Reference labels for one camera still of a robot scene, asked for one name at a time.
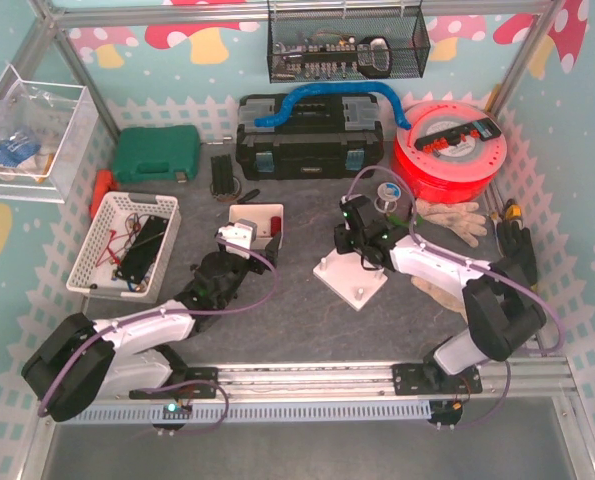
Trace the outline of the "large red spring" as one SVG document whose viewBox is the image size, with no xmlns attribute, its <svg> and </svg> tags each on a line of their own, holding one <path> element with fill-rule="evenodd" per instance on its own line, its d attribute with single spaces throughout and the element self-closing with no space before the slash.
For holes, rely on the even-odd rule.
<svg viewBox="0 0 595 480">
<path fill-rule="evenodd" d="M 270 220 L 270 235 L 274 237 L 282 231 L 282 219 L 279 216 L 273 216 Z"/>
</svg>

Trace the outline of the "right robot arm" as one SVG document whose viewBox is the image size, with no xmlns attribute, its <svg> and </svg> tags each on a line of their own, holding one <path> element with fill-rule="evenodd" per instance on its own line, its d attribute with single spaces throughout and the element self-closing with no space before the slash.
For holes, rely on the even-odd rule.
<svg viewBox="0 0 595 480">
<path fill-rule="evenodd" d="M 506 360 L 546 324 L 544 309 L 530 297 L 516 261 L 473 261 L 431 247 L 388 221 L 364 195 L 342 198 L 340 209 L 344 222 L 334 230 L 339 254 L 358 255 L 364 269 L 418 277 L 465 307 L 467 329 L 438 345 L 420 364 L 431 391 L 476 364 Z"/>
</svg>

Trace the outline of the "white plastic parts bin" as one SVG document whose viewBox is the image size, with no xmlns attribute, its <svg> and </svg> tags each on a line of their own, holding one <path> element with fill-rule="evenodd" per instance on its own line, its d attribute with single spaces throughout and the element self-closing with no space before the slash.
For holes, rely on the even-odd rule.
<svg viewBox="0 0 595 480">
<path fill-rule="evenodd" d="M 255 240 L 251 244 L 253 250 L 263 250 L 273 239 L 270 235 L 270 220 L 273 216 L 279 216 L 282 219 L 283 231 L 284 206 L 282 204 L 246 203 L 234 204 L 229 207 L 231 223 L 244 220 L 249 224 L 256 225 Z"/>
</svg>

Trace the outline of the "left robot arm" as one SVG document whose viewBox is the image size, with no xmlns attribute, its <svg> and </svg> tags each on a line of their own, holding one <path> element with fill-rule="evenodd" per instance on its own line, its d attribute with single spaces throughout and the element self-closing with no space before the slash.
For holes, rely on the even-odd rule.
<svg viewBox="0 0 595 480">
<path fill-rule="evenodd" d="M 30 356 L 22 377 L 37 396 L 37 415 L 70 420 L 96 399 L 133 393 L 179 396 L 191 384 L 170 342 L 188 339 L 222 316 L 252 310 L 232 307 L 250 273 L 277 272 L 283 232 L 273 228 L 263 251 L 253 248 L 255 225 L 239 220 L 220 228 L 218 248 L 204 256 L 192 280 L 173 299 L 123 317 L 66 317 Z"/>
</svg>

